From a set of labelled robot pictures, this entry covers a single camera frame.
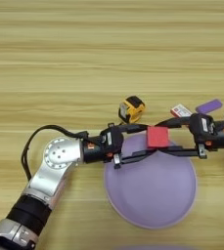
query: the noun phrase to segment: red cube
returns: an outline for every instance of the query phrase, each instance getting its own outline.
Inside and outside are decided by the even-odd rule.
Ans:
[[[168,128],[149,126],[147,130],[147,147],[158,148],[168,146]]]

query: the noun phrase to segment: purple tag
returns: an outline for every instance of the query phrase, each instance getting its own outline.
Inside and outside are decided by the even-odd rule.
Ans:
[[[196,107],[197,113],[210,113],[223,105],[218,99]]]

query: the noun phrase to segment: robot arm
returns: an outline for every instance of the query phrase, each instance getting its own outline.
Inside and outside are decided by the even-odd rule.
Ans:
[[[94,138],[88,138],[86,133],[73,134],[63,129],[61,132],[74,139],[53,140],[46,146],[42,164],[36,174],[30,178],[29,171],[26,171],[29,183],[7,218],[0,222],[0,250],[35,248],[41,231],[61,197],[70,170],[79,163],[113,160],[114,168],[117,169],[123,164],[143,160],[157,150],[176,156],[206,158],[206,150],[224,148],[224,121],[215,122],[208,115],[193,114],[188,118],[171,118],[156,126],[180,128],[182,125],[187,125],[193,134],[196,144],[194,148],[160,147],[134,152],[127,157],[121,155],[122,133],[146,131],[147,125],[109,124],[109,128]]]
[[[79,139],[57,138],[45,150],[42,164],[27,184],[21,197],[0,222],[0,250],[31,250],[54,210],[65,187],[67,176],[83,162]]]

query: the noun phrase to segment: yellow object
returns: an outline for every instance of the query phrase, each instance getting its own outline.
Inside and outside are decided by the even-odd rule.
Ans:
[[[120,104],[118,116],[126,123],[134,123],[140,119],[145,109],[146,106],[142,100],[132,96]]]

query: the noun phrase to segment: black cable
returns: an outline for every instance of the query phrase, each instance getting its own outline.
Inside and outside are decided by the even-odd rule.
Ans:
[[[21,159],[22,167],[23,167],[23,169],[25,171],[25,174],[26,174],[28,180],[31,179],[31,174],[30,174],[28,161],[27,161],[27,153],[28,153],[28,150],[29,150],[29,145],[30,145],[32,139],[35,137],[35,135],[37,133],[39,133],[42,130],[46,130],[46,129],[56,130],[58,132],[61,132],[62,134],[64,134],[67,137],[85,140],[85,141],[87,141],[89,143],[92,143],[94,145],[97,145],[97,146],[100,145],[99,142],[89,139],[87,132],[79,132],[79,133],[75,134],[75,133],[72,133],[72,132],[68,131],[67,129],[65,129],[65,128],[61,127],[61,126],[58,126],[58,125],[46,125],[46,126],[40,127],[35,132],[32,133],[32,135],[28,139],[28,141],[25,144],[25,146],[23,148],[23,151],[22,151],[22,159]]]

